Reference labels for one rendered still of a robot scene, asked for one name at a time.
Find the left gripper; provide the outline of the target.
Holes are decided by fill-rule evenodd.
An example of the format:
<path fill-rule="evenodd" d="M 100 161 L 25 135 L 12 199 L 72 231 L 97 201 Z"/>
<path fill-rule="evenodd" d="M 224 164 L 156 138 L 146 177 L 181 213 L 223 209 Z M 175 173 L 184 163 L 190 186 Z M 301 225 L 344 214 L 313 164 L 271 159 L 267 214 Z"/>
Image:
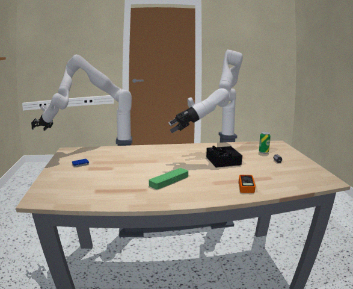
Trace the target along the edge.
<path fill-rule="evenodd" d="M 169 121 L 169 125 L 172 126 L 175 123 L 179 123 L 177 126 L 174 128 L 171 128 L 170 131 L 171 133 L 176 132 L 177 130 L 182 130 L 186 128 L 189 125 L 189 122 L 196 122 L 199 120 L 199 116 L 195 109 L 193 107 L 190 107 L 189 109 L 179 113 L 176 115 L 175 119 Z"/>

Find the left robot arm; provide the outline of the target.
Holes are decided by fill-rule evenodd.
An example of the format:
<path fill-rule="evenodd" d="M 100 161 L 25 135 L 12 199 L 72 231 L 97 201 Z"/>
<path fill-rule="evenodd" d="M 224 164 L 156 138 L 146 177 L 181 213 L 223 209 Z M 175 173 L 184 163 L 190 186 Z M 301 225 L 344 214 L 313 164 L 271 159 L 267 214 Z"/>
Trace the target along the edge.
<path fill-rule="evenodd" d="M 212 112 L 217 105 L 223 108 L 223 135 L 234 135 L 236 90 L 232 89 L 232 87 L 234 87 L 238 81 L 242 59 L 243 55 L 240 52 L 229 49 L 226 50 L 219 89 L 198 104 L 195 104 L 192 98 L 188 98 L 188 107 L 195 109 L 199 119 Z M 233 65 L 233 67 L 229 68 L 229 64 Z M 229 101 L 231 101 L 231 103 L 229 103 Z"/>

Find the black lighting desk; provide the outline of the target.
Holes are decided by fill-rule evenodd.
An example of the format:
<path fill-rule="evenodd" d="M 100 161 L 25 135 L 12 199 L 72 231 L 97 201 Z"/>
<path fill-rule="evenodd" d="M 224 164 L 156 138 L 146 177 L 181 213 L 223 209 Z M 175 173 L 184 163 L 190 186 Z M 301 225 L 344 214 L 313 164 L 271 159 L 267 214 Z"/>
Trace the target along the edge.
<path fill-rule="evenodd" d="M 242 155 L 231 146 L 206 148 L 206 157 L 215 167 L 242 165 Z"/>

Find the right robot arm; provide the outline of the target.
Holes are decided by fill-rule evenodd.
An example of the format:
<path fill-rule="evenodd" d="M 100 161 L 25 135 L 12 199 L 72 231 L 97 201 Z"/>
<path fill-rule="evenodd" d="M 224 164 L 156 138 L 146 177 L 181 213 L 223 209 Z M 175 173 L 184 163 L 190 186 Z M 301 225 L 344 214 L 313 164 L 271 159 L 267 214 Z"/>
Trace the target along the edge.
<path fill-rule="evenodd" d="M 63 110 L 67 107 L 69 103 L 69 91 L 72 86 L 72 77 L 79 68 L 87 73 L 92 84 L 107 92 L 118 102 L 117 139 L 130 140 L 130 110 L 132 106 L 130 91 L 123 90 L 114 85 L 106 75 L 98 71 L 80 55 L 74 55 L 67 62 L 58 93 L 53 95 L 50 105 L 42 105 L 40 107 L 44 111 L 42 114 L 43 120 L 47 123 L 51 122 L 59 109 Z"/>

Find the green drink can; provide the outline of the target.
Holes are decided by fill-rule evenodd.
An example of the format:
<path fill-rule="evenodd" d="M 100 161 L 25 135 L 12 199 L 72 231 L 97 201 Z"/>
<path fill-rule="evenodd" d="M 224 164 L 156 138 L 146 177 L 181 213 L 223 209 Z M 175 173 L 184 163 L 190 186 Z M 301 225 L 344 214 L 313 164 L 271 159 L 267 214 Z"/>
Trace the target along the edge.
<path fill-rule="evenodd" d="M 259 152 L 267 154 L 269 152 L 270 138 L 269 132 L 262 132 L 260 135 Z"/>

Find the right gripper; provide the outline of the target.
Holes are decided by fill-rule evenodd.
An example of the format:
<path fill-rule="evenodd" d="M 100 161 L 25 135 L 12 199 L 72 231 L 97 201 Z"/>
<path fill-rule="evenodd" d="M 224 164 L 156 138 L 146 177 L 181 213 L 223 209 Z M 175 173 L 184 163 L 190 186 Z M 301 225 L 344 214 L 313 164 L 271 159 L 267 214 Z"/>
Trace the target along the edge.
<path fill-rule="evenodd" d="M 36 124 L 36 125 L 35 125 Z M 39 125 L 38 125 L 39 124 Z M 39 120 L 37 120 L 36 118 L 31 122 L 31 125 L 32 125 L 32 130 L 36 127 L 36 126 L 45 126 L 43 128 L 43 130 L 47 130 L 47 128 L 51 128 L 52 125 L 53 125 L 53 120 L 49 123 L 45 122 L 42 118 L 42 115 L 40 117 Z"/>

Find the orange digital multimeter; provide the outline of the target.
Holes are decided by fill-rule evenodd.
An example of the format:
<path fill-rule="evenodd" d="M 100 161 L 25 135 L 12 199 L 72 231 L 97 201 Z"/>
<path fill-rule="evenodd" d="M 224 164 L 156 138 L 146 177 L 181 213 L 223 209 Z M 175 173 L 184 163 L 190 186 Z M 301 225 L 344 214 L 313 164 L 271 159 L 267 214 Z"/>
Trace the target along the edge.
<path fill-rule="evenodd" d="M 239 175 L 239 186 L 241 193 L 254 193 L 256 189 L 252 175 Z"/>

